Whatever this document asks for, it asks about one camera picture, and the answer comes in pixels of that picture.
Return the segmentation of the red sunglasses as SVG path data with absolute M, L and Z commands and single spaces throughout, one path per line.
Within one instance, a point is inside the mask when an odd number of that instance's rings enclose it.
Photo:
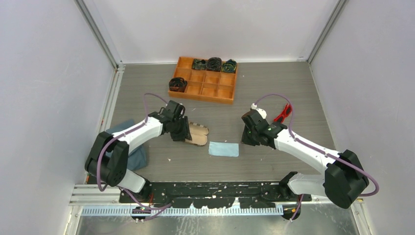
M 274 119 L 274 122 L 283 123 L 284 120 L 290 116 L 292 112 L 292 105 L 287 103 L 281 113 Z

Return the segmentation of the light blue cleaning cloth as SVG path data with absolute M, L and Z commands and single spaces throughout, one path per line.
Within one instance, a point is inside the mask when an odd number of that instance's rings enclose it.
M 238 157 L 239 144 L 229 142 L 210 142 L 208 153 L 212 156 Z

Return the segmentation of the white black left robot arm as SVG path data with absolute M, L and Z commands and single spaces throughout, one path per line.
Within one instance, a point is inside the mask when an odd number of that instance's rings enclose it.
M 127 189 L 137 202 L 146 202 L 150 196 L 146 179 L 128 169 L 128 158 L 134 149 L 165 133 L 169 133 L 173 141 L 191 139 L 185 107 L 173 100 L 134 126 L 113 134 L 99 133 L 85 162 L 85 170 L 96 177 L 98 184 Z

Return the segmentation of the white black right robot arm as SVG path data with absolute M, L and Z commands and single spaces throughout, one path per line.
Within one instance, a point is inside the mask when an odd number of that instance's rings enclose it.
M 244 122 L 242 143 L 288 153 L 318 172 L 317 175 L 296 171 L 287 174 L 277 188 L 282 199 L 292 201 L 298 195 L 312 194 L 348 209 L 368 187 L 369 178 L 354 152 L 341 153 L 316 145 L 280 122 L 268 123 L 265 117 L 262 109 L 251 109 L 241 117 Z

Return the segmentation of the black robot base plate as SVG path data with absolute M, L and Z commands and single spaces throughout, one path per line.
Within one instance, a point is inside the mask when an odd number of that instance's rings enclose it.
M 299 196 L 282 189 L 278 182 L 147 182 L 139 193 L 120 193 L 120 203 L 151 203 L 156 208 L 170 205 L 187 209 L 271 208 L 274 203 L 297 203 Z

